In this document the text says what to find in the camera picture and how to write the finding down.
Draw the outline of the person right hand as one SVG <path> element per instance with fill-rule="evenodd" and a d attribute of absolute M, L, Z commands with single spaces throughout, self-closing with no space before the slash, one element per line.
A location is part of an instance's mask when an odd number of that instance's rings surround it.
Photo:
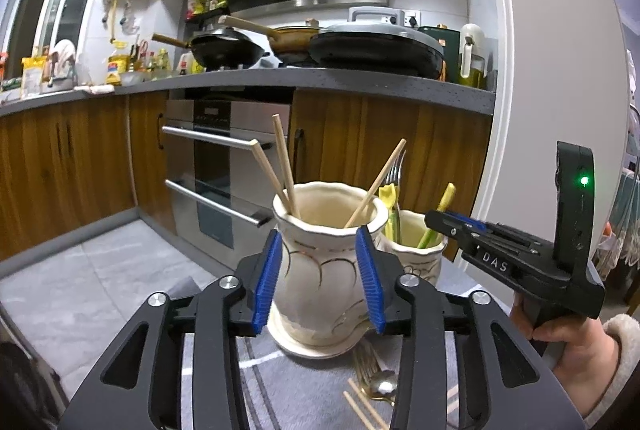
<path fill-rule="evenodd" d="M 578 412 L 587 417 L 604 397 L 616 374 L 620 345 L 599 319 L 560 317 L 537 328 L 523 310 L 524 300 L 514 295 L 510 319 L 527 340 L 564 343 L 553 374 Z"/>

